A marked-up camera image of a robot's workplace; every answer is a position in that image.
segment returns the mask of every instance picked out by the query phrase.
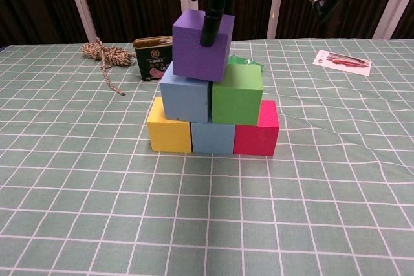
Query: purple cube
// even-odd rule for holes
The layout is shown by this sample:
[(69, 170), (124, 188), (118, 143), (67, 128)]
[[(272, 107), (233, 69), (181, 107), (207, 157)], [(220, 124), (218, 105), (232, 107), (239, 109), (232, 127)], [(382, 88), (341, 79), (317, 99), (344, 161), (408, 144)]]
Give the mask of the purple cube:
[(221, 82), (230, 53), (234, 16), (223, 15), (217, 39), (211, 47), (200, 44), (205, 11), (187, 10), (173, 25), (173, 73)]

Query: green cube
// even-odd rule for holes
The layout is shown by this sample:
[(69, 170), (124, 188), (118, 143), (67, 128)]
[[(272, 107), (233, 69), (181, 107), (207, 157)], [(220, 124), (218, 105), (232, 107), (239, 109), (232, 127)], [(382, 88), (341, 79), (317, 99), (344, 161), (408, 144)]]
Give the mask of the green cube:
[(258, 65), (227, 65), (222, 82), (213, 83), (213, 123), (257, 125), (263, 81)]

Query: rope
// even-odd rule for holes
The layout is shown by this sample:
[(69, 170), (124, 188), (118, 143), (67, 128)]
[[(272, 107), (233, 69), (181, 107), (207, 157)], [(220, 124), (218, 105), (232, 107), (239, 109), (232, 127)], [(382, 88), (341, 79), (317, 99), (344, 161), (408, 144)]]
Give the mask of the rope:
[(82, 52), (96, 60), (102, 60), (101, 69), (106, 84), (121, 96), (125, 96), (118, 87), (115, 87), (109, 79), (107, 69), (113, 66), (131, 66), (135, 54), (118, 47), (106, 47), (99, 38), (94, 43), (86, 43), (82, 47)]

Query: stacked blocks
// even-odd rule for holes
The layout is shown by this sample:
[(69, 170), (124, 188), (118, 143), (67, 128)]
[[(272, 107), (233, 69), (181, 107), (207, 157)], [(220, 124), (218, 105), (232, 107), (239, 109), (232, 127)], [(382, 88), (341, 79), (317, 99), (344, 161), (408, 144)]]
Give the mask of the stacked blocks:
[(173, 25), (173, 73), (178, 76), (220, 82), (232, 42), (234, 16), (223, 15), (217, 39), (211, 47), (200, 45), (204, 11), (187, 10)]
[(263, 100), (261, 67), (228, 62), (234, 17), (223, 16), (211, 47), (200, 45), (203, 11), (173, 25), (173, 62), (160, 80), (147, 128), (154, 151), (273, 156), (275, 101)]
[(213, 83), (213, 123), (256, 125), (262, 94), (260, 66), (228, 65), (223, 81)]
[(161, 97), (154, 100), (147, 127), (153, 151), (191, 152), (190, 123), (167, 119)]
[(207, 123), (211, 110), (211, 83), (175, 75), (173, 63), (174, 61), (160, 80), (166, 117)]

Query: can label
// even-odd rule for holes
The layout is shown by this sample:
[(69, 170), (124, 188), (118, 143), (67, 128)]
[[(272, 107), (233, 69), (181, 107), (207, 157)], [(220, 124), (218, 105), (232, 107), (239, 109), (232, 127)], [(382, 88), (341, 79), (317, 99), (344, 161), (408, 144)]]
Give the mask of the can label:
[(141, 79), (144, 81), (162, 78), (172, 62), (172, 39), (156, 37), (134, 41), (134, 49)]

